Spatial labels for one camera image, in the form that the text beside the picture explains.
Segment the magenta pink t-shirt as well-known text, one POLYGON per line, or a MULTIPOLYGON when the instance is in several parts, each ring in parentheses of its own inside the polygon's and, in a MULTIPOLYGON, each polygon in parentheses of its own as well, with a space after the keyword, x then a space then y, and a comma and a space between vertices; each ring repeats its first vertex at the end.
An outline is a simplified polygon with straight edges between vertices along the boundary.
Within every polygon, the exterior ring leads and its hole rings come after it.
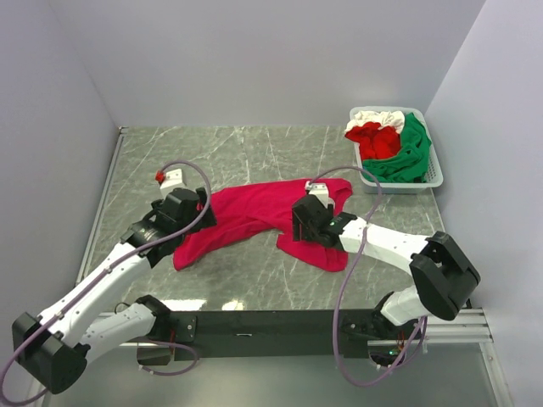
POLYGON ((188 235, 173 254, 177 271, 206 254, 247 240, 264 231, 278 230, 276 246, 284 253, 327 272, 345 269, 348 254, 293 238, 292 205, 305 196, 305 179, 228 187, 214 192, 211 209, 217 225, 188 235))

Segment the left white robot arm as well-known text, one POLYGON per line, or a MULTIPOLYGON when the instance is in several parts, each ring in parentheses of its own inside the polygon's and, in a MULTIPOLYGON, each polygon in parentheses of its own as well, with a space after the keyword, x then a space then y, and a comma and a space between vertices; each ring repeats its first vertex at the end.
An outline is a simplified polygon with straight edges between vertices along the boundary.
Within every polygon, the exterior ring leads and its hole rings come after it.
POLYGON ((170 340, 171 310, 146 295, 104 320, 103 307, 138 277, 173 254, 186 235, 216 224, 208 190, 177 187, 152 203, 106 259, 55 304, 12 325, 14 360, 50 393, 71 387, 87 366, 120 344, 139 337, 170 340))

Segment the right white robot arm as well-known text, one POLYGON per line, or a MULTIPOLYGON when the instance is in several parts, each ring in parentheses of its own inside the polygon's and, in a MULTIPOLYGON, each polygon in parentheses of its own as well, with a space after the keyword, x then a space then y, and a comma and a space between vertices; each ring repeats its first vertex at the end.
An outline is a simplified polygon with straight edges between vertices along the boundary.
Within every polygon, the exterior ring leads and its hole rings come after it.
POLYGON ((413 235, 374 225, 353 214, 333 213, 312 194, 292 206, 295 241, 362 254, 406 272, 413 284, 388 293, 366 321, 351 331, 371 339, 392 338, 421 317, 456 318, 481 277, 451 235, 413 235))

